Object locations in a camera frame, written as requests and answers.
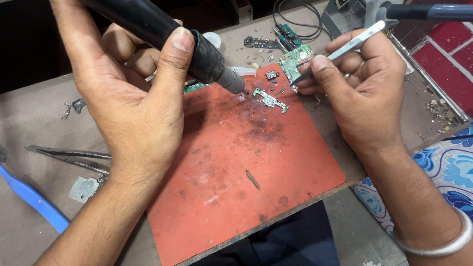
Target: fingernail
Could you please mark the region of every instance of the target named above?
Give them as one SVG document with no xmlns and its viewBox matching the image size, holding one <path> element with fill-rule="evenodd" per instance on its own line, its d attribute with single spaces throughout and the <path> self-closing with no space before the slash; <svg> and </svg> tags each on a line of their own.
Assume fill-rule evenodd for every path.
<svg viewBox="0 0 473 266">
<path fill-rule="evenodd" d="M 173 34 L 171 35 L 171 43 L 177 49 L 181 49 L 188 52 L 192 49 L 192 44 L 194 43 L 194 36 L 188 29 L 184 27 L 179 27 L 175 29 Z"/>
<path fill-rule="evenodd" d="M 330 66 L 330 60 L 328 60 L 327 57 L 319 54 L 319 55 L 316 55 L 314 57 L 314 59 L 312 60 L 314 61 L 314 65 L 313 65 L 313 68 L 316 70 L 316 71 L 319 71 L 321 70 L 322 68 L 324 67 L 327 67 L 327 66 Z"/>
</svg>

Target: red silicone mat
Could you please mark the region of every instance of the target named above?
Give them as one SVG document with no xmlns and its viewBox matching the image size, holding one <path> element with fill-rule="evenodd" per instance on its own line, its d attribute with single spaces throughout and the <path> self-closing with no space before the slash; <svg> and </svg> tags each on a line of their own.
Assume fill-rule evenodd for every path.
<svg viewBox="0 0 473 266">
<path fill-rule="evenodd" d="M 278 85 L 265 78 L 277 70 Z M 256 87 L 288 85 L 279 65 L 245 76 L 249 96 L 218 84 L 184 94 L 184 135 L 148 219 L 163 266 L 178 264 L 345 181 L 297 95 L 267 107 Z M 247 178 L 248 170 L 259 184 Z"/>
</svg>

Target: black cable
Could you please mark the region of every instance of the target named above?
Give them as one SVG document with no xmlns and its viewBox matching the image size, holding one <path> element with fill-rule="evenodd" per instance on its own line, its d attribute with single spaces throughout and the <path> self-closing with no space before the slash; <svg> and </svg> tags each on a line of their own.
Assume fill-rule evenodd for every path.
<svg viewBox="0 0 473 266">
<path fill-rule="evenodd" d="M 311 25 L 311 24 L 297 23 L 297 22 L 290 21 L 289 19 L 285 18 L 285 17 L 281 14 L 281 4 L 284 3 L 284 2 L 286 2 L 286 1 L 295 1 L 295 2 L 297 2 L 297 3 L 299 3 L 299 4 L 303 5 L 303 6 L 305 6 L 306 8 L 308 8 L 310 11 L 312 11 L 312 12 L 319 18 L 319 25 Z M 309 35 L 298 35 L 301 40 L 305 40 L 305 41 L 307 41 L 307 40 L 315 40 L 315 39 L 317 39 L 317 37 L 320 36 L 320 34 L 322 33 L 322 31 L 325 31 L 325 32 L 328 34 L 328 36 L 330 37 L 330 41 L 333 41 L 333 36 L 332 36 L 332 34 L 331 34 L 327 29 L 325 29 L 325 28 L 323 27 L 324 24 L 322 23 L 322 20 L 321 20 L 321 18 L 320 18 L 320 13 L 319 13 L 319 11 L 318 11 L 312 4 L 307 3 L 307 2 L 305 2 L 305 1 L 301 1 L 301 0 L 276 0 L 276 1 L 274 2 L 274 6 L 273 6 L 273 8 L 272 8 L 272 18 L 273 18 L 273 20 L 274 20 L 274 24 L 276 24 L 276 27 L 279 27 L 279 26 L 278 26 L 278 23 L 276 22 L 276 13 L 275 13 L 275 11 L 276 11 L 276 4 L 278 4 L 278 3 L 279 3 L 279 6 L 278 6 L 278 13 L 279 13 L 279 15 L 281 16 L 281 18 L 283 18 L 283 19 L 286 20 L 287 22 L 292 23 L 292 24 L 295 24 L 295 25 L 299 25 L 299 26 L 315 27 L 315 28 L 317 28 L 317 30 L 316 30 L 314 33 L 312 33 L 312 34 L 309 34 Z"/>
<path fill-rule="evenodd" d="M 444 142 L 444 141 L 452 141 L 452 140 L 467 139 L 467 138 L 473 138 L 473 134 L 445 138 L 445 139 L 442 139 L 442 141 Z"/>
</svg>

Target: forearm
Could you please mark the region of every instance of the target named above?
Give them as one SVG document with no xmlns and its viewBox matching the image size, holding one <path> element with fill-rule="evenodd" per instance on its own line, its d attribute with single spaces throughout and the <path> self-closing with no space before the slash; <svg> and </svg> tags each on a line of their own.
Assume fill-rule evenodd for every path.
<svg viewBox="0 0 473 266">
<path fill-rule="evenodd" d="M 167 168 L 163 170 L 150 177 L 112 167 L 109 180 L 36 265 L 113 265 Z"/>
<path fill-rule="evenodd" d="M 414 248 L 438 248 L 460 233 L 460 218 L 404 147 L 376 154 L 359 153 L 404 242 Z M 411 265 L 443 265 L 452 259 L 461 264 L 471 258 L 465 252 L 468 247 L 471 243 L 453 255 L 434 260 L 410 254 L 407 257 Z"/>
</svg>

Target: hand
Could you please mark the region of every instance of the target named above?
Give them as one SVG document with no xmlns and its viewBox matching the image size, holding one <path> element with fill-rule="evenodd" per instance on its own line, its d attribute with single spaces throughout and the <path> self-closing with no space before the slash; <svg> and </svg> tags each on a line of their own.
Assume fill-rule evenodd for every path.
<svg viewBox="0 0 473 266">
<path fill-rule="evenodd" d="M 176 29 L 161 53 L 135 53 L 142 40 L 116 24 L 101 37 L 79 0 L 52 1 L 52 7 L 77 88 L 112 153 L 112 169 L 141 177 L 167 171 L 183 133 L 191 32 Z M 155 70 L 151 85 L 145 78 Z"/>
<path fill-rule="evenodd" d="M 339 36 L 327 45 L 327 52 L 363 31 Z M 403 146 L 400 115 L 406 64 L 384 34 L 370 37 L 360 53 L 347 52 L 333 62 L 318 55 L 300 68 L 301 73 L 309 67 L 313 77 L 296 84 L 299 92 L 327 95 L 344 139 L 359 156 Z M 351 73 L 346 80 L 345 73 Z"/>
</svg>

